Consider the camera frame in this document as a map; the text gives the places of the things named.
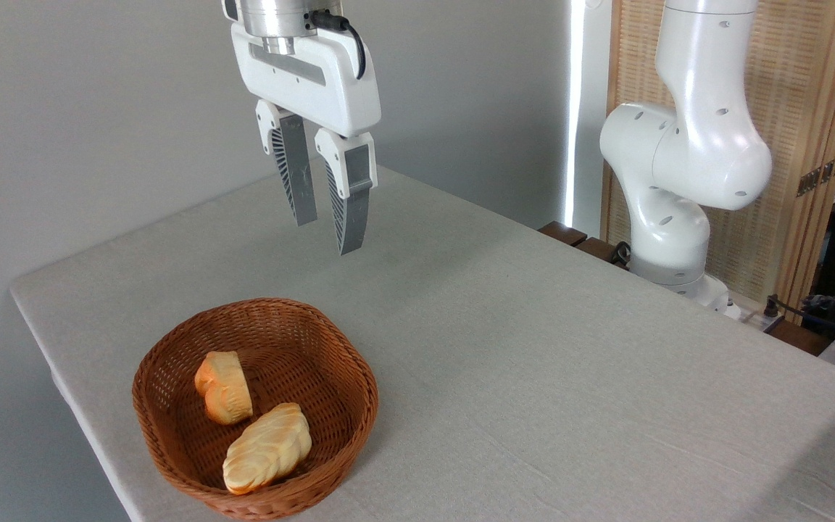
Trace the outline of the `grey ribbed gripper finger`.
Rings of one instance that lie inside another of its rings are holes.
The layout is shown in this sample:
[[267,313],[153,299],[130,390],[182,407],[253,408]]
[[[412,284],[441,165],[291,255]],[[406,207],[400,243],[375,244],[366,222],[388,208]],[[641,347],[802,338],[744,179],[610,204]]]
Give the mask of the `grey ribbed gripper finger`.
[[371,133],[344,138],[327,128],[315,135],[316,149],[327,166],[339,254],[362,246],[367,233],[369,191],[378,184]]
[[314,182],[304,119],[264,99],[257,102],[256,115],[264,151],[275,159],[293,218],[299,227],[315,221]]

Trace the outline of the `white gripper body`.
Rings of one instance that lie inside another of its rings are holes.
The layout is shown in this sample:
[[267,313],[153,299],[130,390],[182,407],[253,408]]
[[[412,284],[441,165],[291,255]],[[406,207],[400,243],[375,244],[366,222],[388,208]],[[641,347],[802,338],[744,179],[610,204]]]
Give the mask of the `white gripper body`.
[[362,78],[358,46],[348,33],[321,30],[295,39],[294,53],[268,53],[262,39],[250,36],[241,23],[230,29],[236,62],[246,89],[259,99],[327,128],[358,136],[381,121],[372,55],[367,46]]

